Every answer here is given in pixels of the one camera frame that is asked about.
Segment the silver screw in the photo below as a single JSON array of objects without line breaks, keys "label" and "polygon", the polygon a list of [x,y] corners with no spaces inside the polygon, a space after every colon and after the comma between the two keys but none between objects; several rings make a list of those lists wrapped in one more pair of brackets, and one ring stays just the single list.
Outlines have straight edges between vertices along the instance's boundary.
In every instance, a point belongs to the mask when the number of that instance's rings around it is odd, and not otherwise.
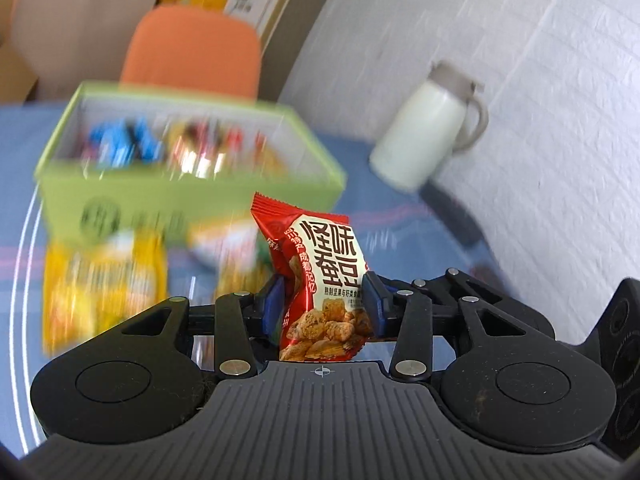
[{"label": "silver screw", "polygon": [[423,362],[414,361],[412,359],[400,361],[396,365],[396,372],[402,375],[406,375],[408,377],[415,377],[416,375],[421,375],[426,371],[427,371],[427,367]]},{"label": "silver screw", "polygon": [[220,371],[226,375],[242,375],[251,370],[251,365],[242,359],[229,359],[220,365]]}]

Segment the red snack wrapper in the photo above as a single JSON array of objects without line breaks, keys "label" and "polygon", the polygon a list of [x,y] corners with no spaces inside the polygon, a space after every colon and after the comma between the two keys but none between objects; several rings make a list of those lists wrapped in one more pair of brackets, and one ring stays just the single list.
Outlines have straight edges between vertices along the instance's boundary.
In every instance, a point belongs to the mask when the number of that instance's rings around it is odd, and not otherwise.
[{"label": "red snack wrapper", "polygon": [[347,361],[371,335],[360,285],[368,270],[349,218],[254,196],[251,213],[285,277],[281,361]]}]

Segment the brown paper bag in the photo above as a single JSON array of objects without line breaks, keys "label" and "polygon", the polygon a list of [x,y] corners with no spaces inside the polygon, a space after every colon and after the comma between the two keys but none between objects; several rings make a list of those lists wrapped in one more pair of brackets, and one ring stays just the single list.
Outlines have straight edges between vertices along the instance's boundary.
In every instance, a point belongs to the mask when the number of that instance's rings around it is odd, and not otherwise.
[{"label": "brown paper bag", "polygon": [[156,0],[17,0],[14,48],[38,99],[66,99],[85,79],[118,80],[136,25]]}]

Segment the white thermos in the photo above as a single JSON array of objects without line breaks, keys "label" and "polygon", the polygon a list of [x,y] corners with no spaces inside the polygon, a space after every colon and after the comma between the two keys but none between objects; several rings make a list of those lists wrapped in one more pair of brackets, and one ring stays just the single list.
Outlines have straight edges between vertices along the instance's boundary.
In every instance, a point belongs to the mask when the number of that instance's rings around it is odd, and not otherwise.
[{"label": "white thermos", "polygon": [[[434,65],[371,152],[374,173],[398,190],[418,191],[444,158],[471,147],[486,130],[489,115],[474,95],[476,89],[481,91],[482,85],[450,63]],[[478,126],[461,139],[469,103],[478,108]]]}]

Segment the table surface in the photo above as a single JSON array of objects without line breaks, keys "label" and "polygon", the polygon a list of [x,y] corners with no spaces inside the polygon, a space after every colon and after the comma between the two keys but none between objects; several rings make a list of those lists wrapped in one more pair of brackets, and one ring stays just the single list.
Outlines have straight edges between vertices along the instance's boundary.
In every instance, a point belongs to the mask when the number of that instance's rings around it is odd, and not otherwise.
[{"label": "table surface", "polygon": [[[63,104],[0,107],[0,442],[17,456],[44,439],[28,400],[31,380],[48,361],[42,353],[42,275],[46,230],[33,170],[62,113]],[[369,170],[370,146],[340,137],[319,138],[348,173],[335,212],[348,214],[369,267],[411,281],[465,272],[482,265],[499,274],[484,242],[463,247],[417,195],[383,184]],[[169,254],[169,290],[209,303],[215,274],[185,250]],[[388,366],[393,344],[367,344],[359,360]],[[445,368],[452,349],[436,338],[434,368]]]}]

